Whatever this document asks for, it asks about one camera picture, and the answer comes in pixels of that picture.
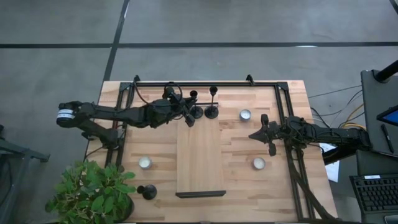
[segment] white paper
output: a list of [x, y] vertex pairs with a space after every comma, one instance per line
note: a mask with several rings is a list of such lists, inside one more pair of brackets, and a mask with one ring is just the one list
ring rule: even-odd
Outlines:
[[[325, 152], [334, 149], [335, 146], [332, 146], [330, 144], [327, 143], [320, 143], [319, 144], [320, 147], [323, 148], [323, 150]], [[340, 161], [334, 162], [332, 164], [329, 164], [327, 166], [325, 166], [326, 168], [326, 173], [328, 174], [328, 179], [334, 182], [338, 182], [338, 169], [340, 167]]]

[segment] wooden board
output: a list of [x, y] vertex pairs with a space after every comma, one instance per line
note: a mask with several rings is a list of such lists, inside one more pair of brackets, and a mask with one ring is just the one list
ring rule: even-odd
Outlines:
[[181, 119], [177, 132], [177, 192], [209, 194], [219, 190], [224, 188], [218, 118], [203, 115], [191, 128]]
[[[312, 114], [303, 81], [288, 81], [290, 97], [296, 116], [312, 123]], [[104, 82], [100, 105], [115, 106], [119, 82]], [[210, 101], [208, 87], [185, 88], [184, 95], [190, 90], [198, 91], [198, 99]], [[140, 88], [146, 100], [161, 97], [163, 88]], [[274, 89], [271, 87], [219, 87], [218, 88], [220, 127], [221, 164], [224, 177], [223, 197], [186, 198], [175, 196], [177, 191], [177, 139], [178, 121], [156, 129], [128, 127], [126, 145], [123, 155], [123, 166], [136, 173], [128, 182], [131, 185], [154, 184], [158, 194], [151, 201], [144, 200], [139, 194], [131, 194], [135, 211], [127, 222], [274, 222], [297, 221], [292, 198], [289, 170], [282, 141], [275, 141], [277, 155], [270, 157], [268, 148], [259, 141], [248, 138], [248, 135], [261, 127], [260, 116], [268, 114], [270, 121], [279, 122]], [[133, 106], [142, 105], [134, 97]], [[249, 109], [252, 119], [247, 123], [239, 120], [239, 111]], [[96, 120], [100, 125], [110, 127], [110, 121]], [[92, 141], [88, 153], [100, 146], [99, 141]], [[307, 168], [310, 188], [320, 203], [332, 215], [336, 216], [325, 165], [319, 148], [308, 146], [304, 150], [305, 167]], [[138, 160], [150, 156], [154, 162], [149, 170], [142, 170]], [[104, 164], [106, 151], [100, 150], [89, 159]], [[253, 170], [251, 161], [262, 157], [266, 168]], [[303, 194], [302, 207], [305, 210]]]

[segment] wooden table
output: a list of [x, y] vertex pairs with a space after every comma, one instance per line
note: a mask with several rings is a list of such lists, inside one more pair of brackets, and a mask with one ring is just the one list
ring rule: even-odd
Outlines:
[[[294, 114], [313, 123], [310, 105], [301, 80], [287, 81]], [[99, 105], [115, 106], [120, 82], [104, 82]], [[191, 90], [198, 92], [199, 102], [211, 101], [208, 87], [182, 87], [183, 94]], [[163, 88], [142, 87], [141, 95], [152, 101], [161, 98]], [[136, 177], [128, 182], [131, 185], [154, 184], [158, 194], [153, 200], [144, 200], [139, 194], [131, 194], [135, 210], [128, 221], [131, 222], [276, 222], [297, 221], [292, 198], [289, 170], [282, 141], [274, 141], [277, 155], [270, 157], [268, 147], [259, 141], [248, 138], [261, 127], [260, 115], [268, 114], [270, 121], [278, 121], [279, 115], [275, 92], [271, 87], [219, 87], [218, 103], [220, 114], [220, 149], [223, 170], [223, 197], [178, 198], [177, 191], [177, 126], [171, 121], [156, 129], [128, 127], [122, 165], [133, 171]], [[133, 106], [143, 102], [134, 97]], [[249, 109], [252, 118], [247, 123], [240, 122], [239, 112]], [[100, 125], [110, 128], [111, 121], [96, 120]], [[87, 153], [101, 146], [92, 141]], [[331, 194], [325, 165], [317, 147], [304, 150], [311, 191], [320, 203], [333, 216], [337, 216]], [[138, 160], [150, 156], [153, 166], [142, 170]], [[98, 151], [89, 157], [103, 166], [106, 151]], [[266, 161], [263, 170], [254, 170], [251, 162], [255, 157]], [[305, 211], [303, 193], [300, 192]]]

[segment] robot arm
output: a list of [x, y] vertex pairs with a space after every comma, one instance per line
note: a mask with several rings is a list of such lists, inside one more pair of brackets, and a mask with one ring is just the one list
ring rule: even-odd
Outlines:
[[350, 156], [357, 149], [368, 150], [372, 147], [368, 133], [362, 129], [321, 128], [296, 116], [285, 118], [285, 125], [280, 126], [275, 121], [269, 122], [266, 114], [261, 115], [261, 123], [262, 128], [249, 138], [268, 144], [270, 156], [276, 155], [276, 147], [272, 143], [274, 139], [285, 139], [296, 149], [305, 149], [311, 142], [337, 145], [336, 149], [323, 154], [325, 164]]
[[106, 129], [94, 123], [92, 118], [126, 122], [137, 128], [147, 126], [157, 128], [176, 117], [183, 116], [186, 124], [192, 127], [195, 118], [189, 114], [189, 110], [196, 101], [196, 94], [191, 92], [191, 97], [182, 98], [180, 94], [175, 94], [172, 87], [165, 88], [162, 99], [146, 103], [141, 107], [120, 110], [93, 103], [71, 101], [59, 104], [57, 124], [63, 128], [79, 128], [83, 130], [82, 135], [85, 138], [99, 137], [105, 147], [114, 149], [118, 146], [117, 130]]

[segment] computer monitor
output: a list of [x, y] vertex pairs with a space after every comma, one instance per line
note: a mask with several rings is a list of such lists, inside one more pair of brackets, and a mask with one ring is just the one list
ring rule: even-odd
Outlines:
[[377, 119], [379, 121], [383, 121], [383, 122], [398, 126], [398, 105], [379, 114], [377, 116]]

